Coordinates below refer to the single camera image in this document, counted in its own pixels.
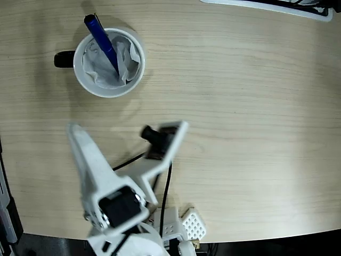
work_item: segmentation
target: wood grain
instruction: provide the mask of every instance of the wood grain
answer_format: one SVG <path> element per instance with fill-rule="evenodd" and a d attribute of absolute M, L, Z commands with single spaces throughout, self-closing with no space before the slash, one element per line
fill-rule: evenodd
<path fill-rule="evenodd" d="M 101 99 L 53 56 L 88 34 L 85 14 L 144 39 L 144 78 Z M 85 238 L 69 121 L 110 164 L 144 150 L 144 124 L 183 119 L 168 205 L 195 206 L 204 242 L 341 228 L 341 16 L 330 23 L 197 0 L 5 0 L 0 136 L 25 232 Z M 162 197 L 165 175 L 158 188 Z"/>

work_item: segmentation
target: white robotic arm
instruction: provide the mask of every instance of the white robotic arm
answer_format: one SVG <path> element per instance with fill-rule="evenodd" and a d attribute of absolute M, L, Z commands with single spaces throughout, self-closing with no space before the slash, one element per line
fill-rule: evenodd
<path fill-rule="evenodd" d="M 158 203 L 149 180 L 169 167 L 187 128 L 184 121 L 162 124 L 158 132 L 147 126 L 141 137 L 149 140 L 150 148 L 136 164 L 117 175 L 88 133 L 78 124 L 68 125 L 81 179 L 84 217 L 93 226 L 88 241 L 97 256 L 169 255 L 158 232 L 143 223 L 149 216 L 145 205 Z M 182 255 L 195 255 L 190 242 L 185 242 L 179 245 Z"/>

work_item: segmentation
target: black mug handle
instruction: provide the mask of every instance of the black mug handle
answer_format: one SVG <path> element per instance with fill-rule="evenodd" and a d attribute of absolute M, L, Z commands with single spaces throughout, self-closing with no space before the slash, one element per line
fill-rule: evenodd
<path fill-rule="evenodd" d="M 75 51 L 59 52 L 54 56 L 54 65 L 57 68 L 73 68 Z"/>

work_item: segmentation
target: white 3d printed part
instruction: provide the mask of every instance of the white 3d printed part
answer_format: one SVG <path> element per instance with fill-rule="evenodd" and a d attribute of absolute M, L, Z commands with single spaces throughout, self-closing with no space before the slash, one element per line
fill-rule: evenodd
<path fill-rule="evenodd" d="M 157 232 L 160 231 L 160 218 L 161 209 L 158 209 L 153 214 L 153 227 Z M 171 207 L 165 209 L 162 239 L 169 241 L 175 238 L 180 242 L 188 240 L 185 228 L 182 226 L 181 219 L 179 218 L 178 208 Z"/>
<path fill-rule="evenodd" d="M 207 232 L 206 226 L 196 209 L 189 208 L 181 219 L 189 240 L 203 239 Z"/>

